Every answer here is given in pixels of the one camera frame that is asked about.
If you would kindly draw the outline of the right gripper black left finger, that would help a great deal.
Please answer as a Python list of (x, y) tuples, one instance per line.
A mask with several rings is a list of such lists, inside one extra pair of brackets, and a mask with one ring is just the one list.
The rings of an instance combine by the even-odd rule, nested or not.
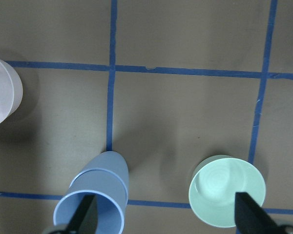
[(85, 195), (67, 225), (65, 234), (95, 234), (98, 226), (96, 195)]

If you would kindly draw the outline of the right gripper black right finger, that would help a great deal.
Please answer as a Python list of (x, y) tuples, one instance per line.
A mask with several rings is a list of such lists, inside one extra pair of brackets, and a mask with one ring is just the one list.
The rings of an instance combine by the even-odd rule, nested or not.
[(234, 221), (241, 234), (279, 234), (277, 224), (246, 192), (235, 193)]

